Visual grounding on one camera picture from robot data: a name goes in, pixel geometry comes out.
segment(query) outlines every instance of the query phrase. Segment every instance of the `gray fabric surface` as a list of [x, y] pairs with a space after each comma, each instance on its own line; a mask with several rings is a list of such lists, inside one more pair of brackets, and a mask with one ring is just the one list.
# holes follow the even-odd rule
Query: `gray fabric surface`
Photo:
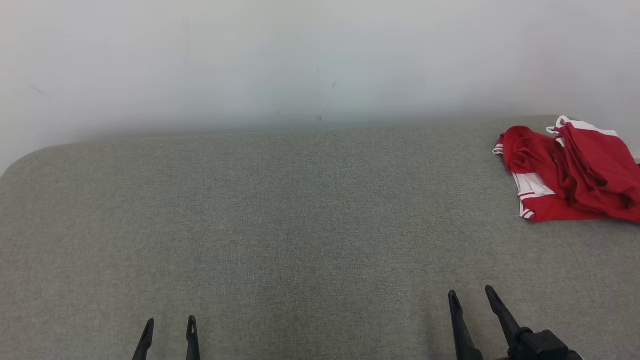
[[640, 236], [532, 224], [491, 150], [556, 117], [66, 145], [0, 178], [2, 359], [454, 359], [455, 289], [485, 359], [521, 325], [640, 354]]

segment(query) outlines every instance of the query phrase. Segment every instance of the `gray upholstered couch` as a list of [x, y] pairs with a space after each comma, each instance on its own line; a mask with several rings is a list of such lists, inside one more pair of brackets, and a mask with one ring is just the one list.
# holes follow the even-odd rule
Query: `gray upholstered couch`
[[483, 287], [586, 359], [640, 354], [640, 228], [528, 223], [492, 154], [514, 124], [144, 138], [38, 151], [0, 178], [0, 358], [454, 359]]

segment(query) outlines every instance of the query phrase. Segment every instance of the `black clamp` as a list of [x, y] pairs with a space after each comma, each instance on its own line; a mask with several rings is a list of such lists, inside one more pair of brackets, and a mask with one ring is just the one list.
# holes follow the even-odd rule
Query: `black clamp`
[[[509, 309], [504, 305], [491, 286], [484, 288], [493, 313], [498, 316], [502, 332], [509, 344], [507, 355], [510, 360], [583, 360], [575, 351], [570, 350], [549, 330], [533, 333], [528, 327], [520, 327]], [[482, 353], [476, 349], [471, 335], [462, 318], [462, 306], [456, 292], [449, 292], [449, 309], [453, 324], [453, 338], [456, 344], [458, 360], [483, 360]]]
[[[147, 326], [142, 332], [140, 342], [133, 355], [133, 360], [147, 360], [147, 352], [151, 347], [151, 342], [154, 337], [154, 319], [151, 318], [147, 321]], [[187, 360], [200, 360], [200, 344], [198, 343], [198, 327], [196, 326], [195, 316], [189, 316], [189, 322], [187, 323], [187, 342], [189, 343], [187, 348]]]

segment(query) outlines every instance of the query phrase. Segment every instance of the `gray fabric texture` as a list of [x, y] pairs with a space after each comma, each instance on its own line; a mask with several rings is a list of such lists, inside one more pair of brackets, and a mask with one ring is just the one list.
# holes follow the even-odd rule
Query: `gray fabric texture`
[[484, 286], [586, 359], [640, 354], [640, 236], [532, 224], [498, 136], [557, 117], [79, 143], [0, 178], [2, 359], [454, 359], [455, 289], [485, 359]]

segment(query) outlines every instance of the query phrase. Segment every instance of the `red sports jersey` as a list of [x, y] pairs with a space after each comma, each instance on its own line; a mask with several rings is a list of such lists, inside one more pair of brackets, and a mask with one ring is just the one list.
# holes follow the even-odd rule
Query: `red sports jersey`
[[615, 131], [567, 117], [547, 131], [557, 136], [514, 126], [493, 150], [516, 180], [521, 217], [640, 222], [640, 168]]

